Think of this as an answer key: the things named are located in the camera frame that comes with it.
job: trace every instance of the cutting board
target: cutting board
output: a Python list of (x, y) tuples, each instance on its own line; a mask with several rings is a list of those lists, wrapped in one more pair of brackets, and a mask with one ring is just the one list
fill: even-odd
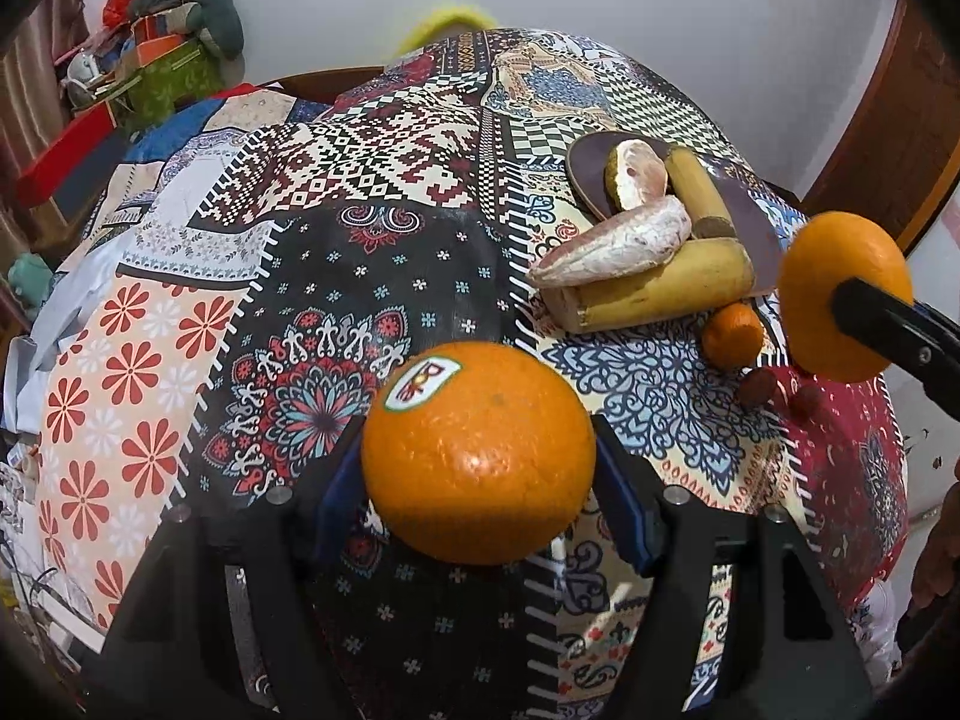
[[(607, 158), (618, 143), (635, 139), (649, 143), (650, 148), (653, 148), (656, 156), (661, 159), (666, 159), (671, 148), (670, 143), (646, 138), (634, 132), (620, 131), (590, 132), (570, 143), (566, 153), (566, 175), (573, 191), (596, 215), (597, 220), (611, 218), (617, 213), (616, 206), (604, 186), (603, 171)], [(776, 275), (784, 252), (767, 215), (748, 194), (750, 186), (760, 189), (760, 179), (745, 167), (728, 159), (699, 152), (697, 156), (723, 197), (724, 204), (730, 211), (733, 227), (736, 228), (736, 237), (754, 264), (757, 280), (750, 291), (750, 297), (769, 295), (776, 288)]]

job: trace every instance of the fruit sticker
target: fruit sticker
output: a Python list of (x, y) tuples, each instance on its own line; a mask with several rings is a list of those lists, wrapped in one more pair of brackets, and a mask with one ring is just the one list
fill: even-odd
[(426, 403), (460, 368), (459, 362), (446, 357), (428, 357), (400, 376), (383, 405), (392, 412), (405, 412)]

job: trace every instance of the curtain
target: curtain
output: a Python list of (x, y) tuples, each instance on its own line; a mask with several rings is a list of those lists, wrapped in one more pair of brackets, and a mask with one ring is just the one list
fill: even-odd
[(54, 60), (88, 37), (83, 0), (42, 0), (0, 58), (0, 196), (66, 125)]

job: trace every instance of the person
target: person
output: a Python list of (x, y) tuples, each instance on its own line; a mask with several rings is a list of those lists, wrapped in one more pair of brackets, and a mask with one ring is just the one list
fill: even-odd
[(910, 613), (929, 607), (936, 598), (949, 594), (953, 588), (954, 562), (960, 559), (960, 458), (953, 473), (957, 483), (947, 492), (940, 519), (930, 531), (914, 569)]

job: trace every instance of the patterned tablecloth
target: patterned tablecloth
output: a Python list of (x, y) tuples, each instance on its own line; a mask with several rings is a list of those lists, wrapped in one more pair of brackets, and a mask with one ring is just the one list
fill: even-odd
[[(783, 504), (845, 605), (892, 566), (904, 455), (882, 379), (824, 384), (820, 427), (782, 398), (744, 412), (736, 376), (699, 356), (704, 317), (568, 336), (524, 280), (592, 224), (563, 161), (602, 128), (726, 157), (784, 245), (803, 224), (659, 76), (584, 38), (503, 29), (406, 57), (319, 117), (270, 91), (203, 105), (179, 115), (181, 142), (143, 146), (114, 176), (91, 240), (112, 218), (138, 223), (136, 242), (50, 379), (41, 528), (102, 628), (164, 507), (224, 511), (295, 484), (391, 371), (450, 338), (539, 356), (639, 463), (714, 506)], [(232, 162), (212, 188), (189, 184), (217, 153)], [(174, 201), (180, 172), (190, 191)], [(776, 297), (754, 306), (758, 362), (795, 389)], [(312, 592), (367, 716), (445, 720), (594, 716), (650, 589), (590, 495), (544, 552), (493, 572), (416, 555), (365, 509)], [(692, 706), (712, 694), (730, 595), (717, 569)], [(256, 647), (242, 659), (269, 704)]]

